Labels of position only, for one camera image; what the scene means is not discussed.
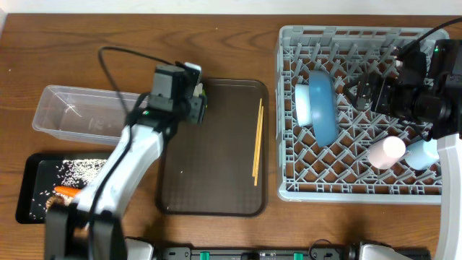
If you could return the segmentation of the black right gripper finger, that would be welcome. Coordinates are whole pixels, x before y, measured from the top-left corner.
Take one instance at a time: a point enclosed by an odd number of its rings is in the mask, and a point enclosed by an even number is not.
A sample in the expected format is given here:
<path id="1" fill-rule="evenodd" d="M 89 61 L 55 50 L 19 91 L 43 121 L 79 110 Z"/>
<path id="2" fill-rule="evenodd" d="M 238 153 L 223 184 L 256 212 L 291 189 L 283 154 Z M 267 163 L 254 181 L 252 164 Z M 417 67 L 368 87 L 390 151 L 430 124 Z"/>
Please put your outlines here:
<path id="1" fill-rule="evenodd" d="M 357 111 L 365 111 L 370 107 L 370 92 L 357 91 L 356 93 L 353 93 L 349 90 L 346 90 L 344 91 L 344 95 Z"/>
<path id="2" fill-rule="evenodd" d="M 344 94 L 371 95 L 375 86 L 375 74 L 362 74 L 343 88 Z"/>

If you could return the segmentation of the foil wrapper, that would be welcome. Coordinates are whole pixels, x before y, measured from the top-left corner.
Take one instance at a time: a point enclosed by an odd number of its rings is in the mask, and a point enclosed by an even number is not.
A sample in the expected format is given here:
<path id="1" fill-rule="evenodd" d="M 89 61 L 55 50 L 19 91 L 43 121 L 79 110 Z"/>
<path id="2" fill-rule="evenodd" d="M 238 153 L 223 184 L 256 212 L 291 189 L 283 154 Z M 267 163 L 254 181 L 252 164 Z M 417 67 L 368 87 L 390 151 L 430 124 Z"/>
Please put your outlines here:
<path id="1" fill-rule="evenodd" d="M 202 83 L 196 85 L 193 91 L 193 97 L 195 98 L 195 101 L 199 102 L 201 105 L 207 105 L 207 96 Z"/>

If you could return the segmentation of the dark blue plate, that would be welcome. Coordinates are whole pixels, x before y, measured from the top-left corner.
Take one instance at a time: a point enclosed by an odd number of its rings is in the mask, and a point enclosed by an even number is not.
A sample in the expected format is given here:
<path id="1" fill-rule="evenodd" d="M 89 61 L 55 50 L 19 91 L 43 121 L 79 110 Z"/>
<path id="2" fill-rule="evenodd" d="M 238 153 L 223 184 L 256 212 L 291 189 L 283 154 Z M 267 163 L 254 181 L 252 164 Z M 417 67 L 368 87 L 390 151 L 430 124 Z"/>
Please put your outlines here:
<path id="1" fill-rule="evenodd" d="M 333 82 L 324 71 L 311 71 L 308 87 L 315 140 L 319 147 L 325 147 L 339 135 Z"/>

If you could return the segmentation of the pink cup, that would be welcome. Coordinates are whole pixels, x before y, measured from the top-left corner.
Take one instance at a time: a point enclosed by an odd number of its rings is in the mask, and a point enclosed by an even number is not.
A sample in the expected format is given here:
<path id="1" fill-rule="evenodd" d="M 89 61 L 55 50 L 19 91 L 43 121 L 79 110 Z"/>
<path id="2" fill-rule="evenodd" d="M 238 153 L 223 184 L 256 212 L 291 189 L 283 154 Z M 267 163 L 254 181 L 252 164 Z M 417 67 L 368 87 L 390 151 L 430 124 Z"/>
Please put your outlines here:
<path id="1" fill-rule="evenodd" d="M 391 168 L 406 152 L 404 141 L 397 136 L 388 136 L 372 144 L 367 159 L 369 163 L 381 170 Z"/>

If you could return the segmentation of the light blue bowl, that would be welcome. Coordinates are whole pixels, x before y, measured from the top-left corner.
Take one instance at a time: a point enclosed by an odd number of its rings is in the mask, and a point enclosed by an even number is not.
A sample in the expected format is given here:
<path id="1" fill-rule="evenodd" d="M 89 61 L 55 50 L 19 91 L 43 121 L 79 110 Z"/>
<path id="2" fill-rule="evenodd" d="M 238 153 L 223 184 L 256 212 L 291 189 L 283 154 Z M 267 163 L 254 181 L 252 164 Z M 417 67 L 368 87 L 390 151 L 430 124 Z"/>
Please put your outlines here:
<path id="1" fill-rule="evenodd" d="M 309 87 L 306 84 L 296 84 L 295 86 L 295 110 L 299 126 L 312 124 Z"/>

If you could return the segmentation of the light blue cup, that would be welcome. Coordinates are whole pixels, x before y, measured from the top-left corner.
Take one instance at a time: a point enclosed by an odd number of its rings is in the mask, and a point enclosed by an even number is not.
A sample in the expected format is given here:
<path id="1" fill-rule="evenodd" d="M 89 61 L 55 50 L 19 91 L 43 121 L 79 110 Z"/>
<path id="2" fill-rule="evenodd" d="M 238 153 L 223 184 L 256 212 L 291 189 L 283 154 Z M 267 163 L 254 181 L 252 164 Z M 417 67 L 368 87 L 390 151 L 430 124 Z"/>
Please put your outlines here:
<path id="1" fill-rule="evenodd" d="M 415 170 L 426 170 L 440 160 L 437 151 L 437 140 L 419 140 L 407 148 L 406 164 Z"/>

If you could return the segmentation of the white rice pile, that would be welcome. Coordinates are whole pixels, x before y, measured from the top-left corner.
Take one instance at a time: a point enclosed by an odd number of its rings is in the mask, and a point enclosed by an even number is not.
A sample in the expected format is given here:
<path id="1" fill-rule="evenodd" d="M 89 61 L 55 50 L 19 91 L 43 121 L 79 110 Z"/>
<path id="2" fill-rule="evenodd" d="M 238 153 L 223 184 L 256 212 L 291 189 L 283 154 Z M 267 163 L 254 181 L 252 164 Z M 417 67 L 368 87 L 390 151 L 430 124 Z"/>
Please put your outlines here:
<path id="1" fill-rule="evenodd" d="M 57 193 L 55 186 L 83 189 L 104 166 L 106 159 L 44 160 L 38 165 L 38 172 L 30 202 L 28 217 L 44 221 L 45 203 Z"/>

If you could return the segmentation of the orange carrot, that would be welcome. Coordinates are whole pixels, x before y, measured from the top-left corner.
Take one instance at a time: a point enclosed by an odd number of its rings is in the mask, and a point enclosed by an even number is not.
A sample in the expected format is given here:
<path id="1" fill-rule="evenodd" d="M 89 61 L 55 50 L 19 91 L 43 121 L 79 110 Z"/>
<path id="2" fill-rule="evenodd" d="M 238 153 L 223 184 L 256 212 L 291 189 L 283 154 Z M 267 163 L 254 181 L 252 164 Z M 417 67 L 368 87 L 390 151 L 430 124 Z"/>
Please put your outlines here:
<path id="1" fill-rule="evenodd" d="M 78 188 L 72 188 L 67 186 L 55 186 L 54 191 L 57 194 L 74 198 L 76 195 L 80 193 L 81 190 Z"/>

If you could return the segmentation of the brown food scrap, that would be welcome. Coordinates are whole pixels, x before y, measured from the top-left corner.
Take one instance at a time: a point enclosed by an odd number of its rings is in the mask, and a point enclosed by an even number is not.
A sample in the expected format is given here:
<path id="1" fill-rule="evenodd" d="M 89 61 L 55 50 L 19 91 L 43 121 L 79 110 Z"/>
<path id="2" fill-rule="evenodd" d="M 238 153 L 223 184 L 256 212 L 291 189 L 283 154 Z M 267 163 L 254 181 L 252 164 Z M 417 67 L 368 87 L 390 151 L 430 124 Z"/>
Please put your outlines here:
<path id="1" fill-rule="evenodd" d="M 45 203 L 45 210 L 48 211 L 54 204 L 68 206 L 73 199 L 68 196 L 58 195 L 51 196 Z"/>

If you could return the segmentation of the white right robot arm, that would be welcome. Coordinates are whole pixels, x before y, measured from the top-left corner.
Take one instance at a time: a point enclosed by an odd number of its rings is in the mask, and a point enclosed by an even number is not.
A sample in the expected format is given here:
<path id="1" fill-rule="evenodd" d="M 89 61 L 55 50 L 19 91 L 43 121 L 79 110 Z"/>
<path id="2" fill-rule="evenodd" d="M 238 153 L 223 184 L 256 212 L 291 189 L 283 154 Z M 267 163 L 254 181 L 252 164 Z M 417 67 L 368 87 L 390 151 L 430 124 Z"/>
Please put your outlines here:
<path id="1" fill-rule="evenodd" d="M 461 258 L 461 87 L 439 92 L 422 82 L 404 84 L 378 74 L 363 74 L 343 87 L 357 109 L 370 103 L 371 111 L 413 123 L 431 123 L 437 140 L 443 191 L 436 259 Z"/>

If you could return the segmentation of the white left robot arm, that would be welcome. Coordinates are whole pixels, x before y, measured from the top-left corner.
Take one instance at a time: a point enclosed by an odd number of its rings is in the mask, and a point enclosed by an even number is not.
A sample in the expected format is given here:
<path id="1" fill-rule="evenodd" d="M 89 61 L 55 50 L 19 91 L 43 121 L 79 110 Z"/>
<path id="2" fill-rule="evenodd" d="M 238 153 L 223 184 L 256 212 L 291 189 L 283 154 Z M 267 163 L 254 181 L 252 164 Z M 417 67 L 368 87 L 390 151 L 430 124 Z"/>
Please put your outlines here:
<path id="1" fill-rule="evenodd" d="M 123 234 L 121 219 L 136 187 L 181 121 L 199 124 L 205 94 L 166 98 L 143 93 L 126 117 L 116 148 L 70 205 L 53 204 L 45 222 L 46 259 L 152 259 L 154 246 Z"/>

